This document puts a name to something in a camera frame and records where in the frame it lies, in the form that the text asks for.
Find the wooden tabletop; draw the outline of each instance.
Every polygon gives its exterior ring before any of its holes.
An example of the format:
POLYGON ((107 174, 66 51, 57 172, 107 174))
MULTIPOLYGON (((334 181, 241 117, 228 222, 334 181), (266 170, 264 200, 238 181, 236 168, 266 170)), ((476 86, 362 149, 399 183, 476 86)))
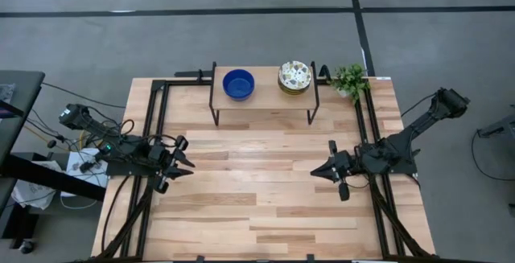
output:
POLYGON ((215 85, 212 92, 214 109, 314 109, 316 107, 315 86, 311 80, 305 93, 289 95, 278 86, 279 66, 273 67, 216 67, 215 85), (254 91, 245 101, 234 101, 224 92, 222 81, 229 71, 245 69, 254 77, 254 91))
MULTIPOLYGON (((133 80, 124 118, 136 122, 134 134, 142 132, 151 81, 133 80)), ((397 133, 403 126, 392 81, 371 78, 370 84, 381 135, 397 133)), ((144 260, 195 260, 197 255, 299 260, 308 253, 319 259, 381 258, 369 189, 351 188, 350 200, 340 202, 335 185, 309 175, 327 160, 328 140, 335 140, 339 150, 361 142, 348 98, 319 86, 320 108, 312 125, 302 110, 226 110, 216 127, 209 87, 172 86, 169 97, 163 132, 186 136, 186 155, 197 168, 170 182, 166 194, 154 193, 144 260)), ((365 103, 362 107, 372 140, 365 103)), ((158 111, 156 106, 154 119, 158 111)), ((390 178, 401 222, 426 251, 434 252, 418 187, 405 175, 390 178)), ((121 180, 109 181, 92 255, 100 252, 105 217, 121 180)), ((361 177, 348 183, 366 184, 361 177)), ((114 205, 106 242, 126 219, 131 188, 132 178, 114 205)), ((138 230, 139 222, 133 234, 138 230)))

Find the white bag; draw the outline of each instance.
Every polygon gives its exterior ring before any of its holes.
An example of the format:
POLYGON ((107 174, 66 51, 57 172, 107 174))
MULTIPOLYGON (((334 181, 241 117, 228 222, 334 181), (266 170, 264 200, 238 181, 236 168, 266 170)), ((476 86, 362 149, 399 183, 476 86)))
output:
MULTIPOLYGON (((63 172, 56 161, 33 163, 54 171, 63 172)), ((50 187, 40 186, 39 184, 29 183, 19 179, 10 196, 13 200, 22 205, 22 207, 30 205, 44 210, 50 205, 55 193, 56 190, 50 187)))

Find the stack of plates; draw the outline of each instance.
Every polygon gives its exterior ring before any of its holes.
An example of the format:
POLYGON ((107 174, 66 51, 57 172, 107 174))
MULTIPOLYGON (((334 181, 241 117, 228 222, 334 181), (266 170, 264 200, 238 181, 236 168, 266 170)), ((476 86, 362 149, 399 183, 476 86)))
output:
POLYGON ((304 93, 309 88, 310 83, 311 71, 302 62, 286 62, 279 68, 279 87, 288 94, 298 95, 304 93))

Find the black desk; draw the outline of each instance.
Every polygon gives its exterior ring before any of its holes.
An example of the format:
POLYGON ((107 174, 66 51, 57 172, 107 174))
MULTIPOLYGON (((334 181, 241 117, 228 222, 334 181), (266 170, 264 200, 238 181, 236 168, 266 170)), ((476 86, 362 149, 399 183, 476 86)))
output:
MULTIPOLYGON (((22 179, 56 190, 103 201, 105 195, 103 187, 47 169, 10 154, 10 150, 39 94, 44 77, 45 75, 42 72, 0 71, 1 84, 16 84, 10 104, 24 112, 23 117, 8 118, 0 122, 0 175, 2 179, 4 177, 22 179)), ((2 182, 0 180, 0 185, 4 185, 4 187, 10 187, 11 184, 10 181, 2 182)), ((6 199, 0 201, 0 209, 5 206, 6 199)))
MULTIPOLYGON (((42 72, 0 71, 0 84, 16 84, 10 104, 24 112, 23 117, 8 118, 0 122, 0 166, 18 138, 39 94, 44 77, 42 72)), ((6 206, 15 184, 16 179, 0 178, 0 209, 6 206)))

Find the green plant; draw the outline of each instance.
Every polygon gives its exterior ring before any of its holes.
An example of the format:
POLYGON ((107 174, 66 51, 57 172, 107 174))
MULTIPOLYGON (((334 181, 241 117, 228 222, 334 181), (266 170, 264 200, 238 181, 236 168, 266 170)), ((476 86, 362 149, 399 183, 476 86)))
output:
POLYGON ((360 99, 360 91, 369 89, 368 83, 363 81, 365 70, 359 64, 352 64, 348 67, 338 67, 336 69, 336 79, 331 81, 331 86, 336 90, 344 90, 356 104, 360 99))

